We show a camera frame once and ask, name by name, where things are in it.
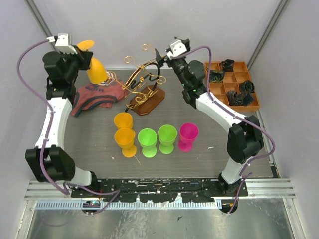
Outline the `pink plastic wine glass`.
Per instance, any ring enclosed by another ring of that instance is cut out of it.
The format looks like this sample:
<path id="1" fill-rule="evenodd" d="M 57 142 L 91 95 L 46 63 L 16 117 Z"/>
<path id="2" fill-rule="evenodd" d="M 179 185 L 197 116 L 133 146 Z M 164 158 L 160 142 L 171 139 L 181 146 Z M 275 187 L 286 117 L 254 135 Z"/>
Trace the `pink plastic wine glass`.
<path id="1" fill-rule="evenodd" d="M 179 130 L 178 148 L 182 152 L 190 152 L 193 148 L 193 143 L 199 134 L 198 127 L 193 123 L 184 123 Z"/>

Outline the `yellow plastic wine glass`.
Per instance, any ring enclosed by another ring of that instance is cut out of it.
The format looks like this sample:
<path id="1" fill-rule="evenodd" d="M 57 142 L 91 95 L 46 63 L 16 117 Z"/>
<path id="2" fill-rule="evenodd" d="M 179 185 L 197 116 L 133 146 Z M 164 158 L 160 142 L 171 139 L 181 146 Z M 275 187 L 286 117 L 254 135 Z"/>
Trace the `yellow plastic wine glass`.
<path id="1" fill-rule="evenodd" d="M 95 42 L 93 40 L 84 40 L 79 42 L 77 47 L 81 51 L 88 51 L 94 44 Z M 101 84 L 109 78 L 104 65 L 94 57 L 91 58 L 90 69 L 87 70 L 87 75 L 92 84 Z"/>

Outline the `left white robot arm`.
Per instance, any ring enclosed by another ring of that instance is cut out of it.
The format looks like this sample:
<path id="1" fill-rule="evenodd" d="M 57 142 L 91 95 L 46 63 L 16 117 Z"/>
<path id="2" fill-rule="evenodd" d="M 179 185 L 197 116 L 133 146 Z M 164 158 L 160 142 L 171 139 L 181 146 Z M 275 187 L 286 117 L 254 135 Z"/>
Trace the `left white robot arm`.
<path id="1" fill-rule="evenodd" d="M 57 51 L 46 53 L 42 61 L 48 73 L 46 80 L 46 117 L 40 137 L 25 159 L 39 182 L 56 185 L 64 181 L 82 187 L 88 197 L 95 197 L 100 183 L 92 171 L 76 167 L 64 150 L 64 134 L 68 117 L 76 99 L 75 81 L 79 71 L 89 69 L 93 53 L 78 50 L 77 54 Z"/>

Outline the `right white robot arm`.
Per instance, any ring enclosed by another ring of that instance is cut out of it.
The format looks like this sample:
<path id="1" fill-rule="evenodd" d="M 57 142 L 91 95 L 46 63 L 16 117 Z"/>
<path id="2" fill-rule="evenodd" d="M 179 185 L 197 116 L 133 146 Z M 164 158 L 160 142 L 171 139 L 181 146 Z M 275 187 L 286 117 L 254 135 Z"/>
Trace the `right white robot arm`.
<path id="1" fill-rule="evenodd" d="M 205 113 L 228 133 L 228 162 L 218 176 L 218 189 L 230 196 L 238 187 L 248 160 L 264 147 L 259 121 L 255 116 L 246 117 L 229 108 L 217 99 L 204 85 L 204 64 L 197 60 L 186 62 L 185 58 L 170 59 L 156 52 L 156 62 L 161 67 L 167 64 L 183 86 L 184 100 L 193 108 Z"/>

